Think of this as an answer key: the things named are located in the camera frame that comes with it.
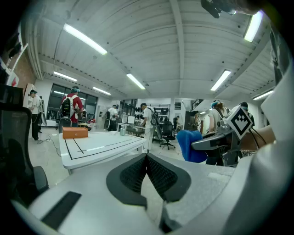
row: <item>brown box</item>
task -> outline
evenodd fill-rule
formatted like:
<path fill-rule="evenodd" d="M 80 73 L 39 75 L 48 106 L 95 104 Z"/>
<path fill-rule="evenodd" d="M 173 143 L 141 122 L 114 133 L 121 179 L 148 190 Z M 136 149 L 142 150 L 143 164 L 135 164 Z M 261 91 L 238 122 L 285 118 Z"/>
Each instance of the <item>brown box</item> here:
<path fill-rule="evenodd" d="M 86 127 L 62 127 L 62 137 L 64 139 L 88 137 L 88 129 Z"/>

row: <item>black cap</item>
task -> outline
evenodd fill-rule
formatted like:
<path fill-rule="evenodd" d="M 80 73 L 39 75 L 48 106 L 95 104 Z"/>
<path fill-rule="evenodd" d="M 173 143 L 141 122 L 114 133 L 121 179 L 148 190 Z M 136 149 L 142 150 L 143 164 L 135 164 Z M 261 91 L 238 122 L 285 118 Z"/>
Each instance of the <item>black cap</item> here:
<path fill-rule="evenodd" d="M 240 105 L 241 105 L 242 107 L 248 107 L 247 102 L 242 102 Z"/>

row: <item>white shirt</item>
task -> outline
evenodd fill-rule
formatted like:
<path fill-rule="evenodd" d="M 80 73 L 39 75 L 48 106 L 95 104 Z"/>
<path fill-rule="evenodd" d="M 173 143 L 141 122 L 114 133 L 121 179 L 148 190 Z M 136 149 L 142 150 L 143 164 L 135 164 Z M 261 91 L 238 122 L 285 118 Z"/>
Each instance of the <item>white shirt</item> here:
<path fill-rule="evenodd" d="M 110 121 L 116 121 L 116 118 L 113 116 L 118 114 L 118 111 L 115 108 L 110 108 L 108 111 L 110 112 Z"/>
<path fill-rule="evenodd" d="M 220 109 L 220 111 L 221 111 L 222 115 L 224 115 L 224 116 L 228 114 L 225 107 L 223 109 Z M 214 117 L 214 119 L 215 119 L 215 129 L 214 130 L 216 130 L 217 129 L 217 122 L 219 122 L 221 120 L 221 116 L 220 116 L 219 112 L 216 109 L 212 109 L 212 110 L 210 110 L 208 116 Z"/>
<path fill-rule="evenodd" d="M 32 106 L 35 105 L 35 108 L 32 110 L 32 114 L 39 113 L 40 104 L 41 104 L 41 99 L 37 94 L 35 94 L 35 97 L 33 98 L 33 103 L 32 103 Z"/>
<path fill-rule="evenodd" d="M 144 118 L 147 117 L 145 128 L 151 128 L 152 127 L 152 125 L 151 125 L 152 111 L 149 108 L 154 112 L 154 108 L 148 107 L 148 106 L 144 110 L 143 117 Z"/>

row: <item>white floor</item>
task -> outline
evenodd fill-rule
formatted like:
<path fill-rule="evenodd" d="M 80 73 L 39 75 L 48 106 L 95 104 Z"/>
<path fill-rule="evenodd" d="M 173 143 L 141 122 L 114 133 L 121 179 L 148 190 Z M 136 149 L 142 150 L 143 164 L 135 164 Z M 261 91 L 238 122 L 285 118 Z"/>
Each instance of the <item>white floor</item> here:
<path fill-rule="evenodd" d="M 99 132 L 103 130 L 91 130 L 91 132 Z M 49 187 L 52 188 L 65 178 L 69 176 L 68 171 L 63 167 L 60 150 L 59 150 L 59 138 L 58 130 L 54 128 L 42 128 L 42 133 L 39 133 L 39 140 L 45 140 L 42 143 L 38 143 L 29 136 L 28 151 L 30 160 L 33 166 L 41 166 L 47 176 Z M 181 149 L 177 143 L 177 140 L 171 142 L 172 145 L 168 150 L 167 146 L 159 147 L 158 141 L 154 141 L 151 147 L 152 154 L 160 154 L 163 156 L 184 160 Z"/>

